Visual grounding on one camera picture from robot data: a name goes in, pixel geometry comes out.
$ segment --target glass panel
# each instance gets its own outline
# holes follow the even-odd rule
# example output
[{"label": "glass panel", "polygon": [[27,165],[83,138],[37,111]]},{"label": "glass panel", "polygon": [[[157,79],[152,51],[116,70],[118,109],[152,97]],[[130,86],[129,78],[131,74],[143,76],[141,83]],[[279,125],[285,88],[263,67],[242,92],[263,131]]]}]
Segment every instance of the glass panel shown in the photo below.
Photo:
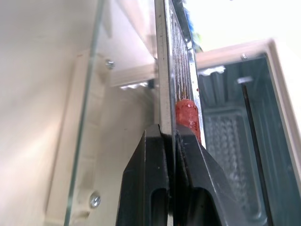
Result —
[{"label": "glass panel", "polygon": [[80,156],[80,148],[82,143],[82,137],[83,137],[83,130],[85,127],[85,119],[86,119],[86,106],[88,104],[89,99],[89,89],[90,89],[90,83],[91,83],[91,77],[93,75],[93,66],[95,62],[95,56],[96,56],[96,47],[97,47],[97,40],[98,40],[98,34],[99,34],[99,27],[101,22],[101,15],[103,13],[103,1],[99,0],[97,3],[97,11],[96,11],[96,17],[95,17],[95,25],[94,25],[94,31],[93,31],[93,37],[91,42],[91,49],[90,49],[90,56],[89,56],[89,63],[87,68],[87,78],[86,78],[86,87],[84,92],[84,99],[83,99],[83,109],[81,112],[80,122],[79,122],[79,131],[78,131],[78,140],[76,144],[76,152],[74,156],[74,163],[72,168],[72,175],[71,175],[71,183],[69,188],[69,196],[68,196],[68,204],[67,204],[67,210],[65,215],[65,221],[64,226],[70,225],[71,217],[72,217],[72,203],[74,199],[74,194],[76,193],[76,178],[78,173],[78,163],[79,163],[79,156]]},{"label": "glass panel", "polygon": [[[123,170],[155,120],[154,58],[124,3],[98,3],[65,226],[115,224]],[[106,78],[105,59],[114,61]],[[99,207],[80,212],[80,191],[97,191]]]},{"label": "glass panel", "polygon": [[301,200],[266,57],[199,70],[208,152],[252,225],[267,225],[242,84],[246,85],[274,225],[298,225]]}]

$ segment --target white wall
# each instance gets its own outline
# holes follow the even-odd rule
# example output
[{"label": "white wall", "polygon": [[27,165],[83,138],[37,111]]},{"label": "white wall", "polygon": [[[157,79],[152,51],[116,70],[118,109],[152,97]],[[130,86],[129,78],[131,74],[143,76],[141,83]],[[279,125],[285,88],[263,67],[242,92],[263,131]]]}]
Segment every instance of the white wall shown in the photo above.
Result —
[{"label": "white wall", "polygon": [[114,72],[153,64],[154,58],[116,0],[111,0],[111,12],[112,37],[108,37],[104,26],[101,26],[97,51],[115,62]]},{"label": "white wall", "polygon": [[278,37],[301,58],[301,14],[296,0],[190,0],[204,51]]},{"label": "white wall", "polygon": [[0,2],[0,225],[43,224],[76,53],[97,0]]}]

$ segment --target screw head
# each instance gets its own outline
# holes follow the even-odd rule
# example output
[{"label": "screw head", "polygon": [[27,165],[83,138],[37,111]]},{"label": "screw head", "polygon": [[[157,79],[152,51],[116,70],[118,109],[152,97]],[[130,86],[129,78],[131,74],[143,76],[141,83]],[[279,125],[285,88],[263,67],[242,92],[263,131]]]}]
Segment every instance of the screw head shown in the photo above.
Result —
[{"label": "screw head", "polygon": [[98,192],[93,192],[90,196],[90,208],[95,209],[99,206],[101,201],[100,194]]},{"label": "screw head", "polygon": [[248,57],[243,53],[243,54],[241,55],[241,59],[242,59],[242,60],[247,60]]},{"label": "screw head", "polygon": [[105,65],[108,69],[112,70],[115,67],[115,62],[111,60],[106,60]]}]

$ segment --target black rod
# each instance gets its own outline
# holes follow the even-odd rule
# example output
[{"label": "black rod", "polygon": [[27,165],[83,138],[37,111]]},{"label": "black rod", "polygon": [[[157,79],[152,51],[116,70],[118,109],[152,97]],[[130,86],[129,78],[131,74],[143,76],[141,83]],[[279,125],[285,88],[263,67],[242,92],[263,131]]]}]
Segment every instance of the black rod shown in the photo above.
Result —
[{"label": "black rod", "polygon": [[249,124],[250,124],[250,129],[251,129],[251,135],[252,135],[252,140],[253,140],[253,145],[254,145],[257,169],[258,169],[258,173],[259,173],[259,180],[261,183],[264,207],[265,207],[265,211],[267,213],[267,222],[268,222],[269,226],[274,226],[273,219],[272,219],[272,213],[271,213],[271,209],[270,209],[270,205],[269,205],[268,190],[267,190],[267,186],[265,184],[265,179],[264,179],[264,174],[263,174],[262,161],[261,161],[261,157],[260,157],[259,146],[258,146],[258,141],[257,141],[257,136],[256,136],[256,131],[255,131],[255,125],[254,125],[254,121],[253,121],[249,96],[248,96],[248,92],[246,90],[246,86],[244,84],[242,84],[241,87],[242,87],[243,94],[244,94],[246,112],[248,114],[248,120],[249,120]]}]

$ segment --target gray metal frame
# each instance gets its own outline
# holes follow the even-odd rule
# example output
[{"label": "gray metal frame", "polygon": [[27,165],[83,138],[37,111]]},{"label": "gray metal frame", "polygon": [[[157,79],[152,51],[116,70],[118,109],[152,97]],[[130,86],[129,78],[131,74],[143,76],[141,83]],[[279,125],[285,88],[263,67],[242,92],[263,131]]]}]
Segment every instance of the gray metal frame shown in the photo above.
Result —
[{"label": "gray metal frame", "polygon": [[187,98],[198,108],[202,145],[206,147],[192,39],[182,0],[155,0],[160,129],[175,134],[175,103]]}]

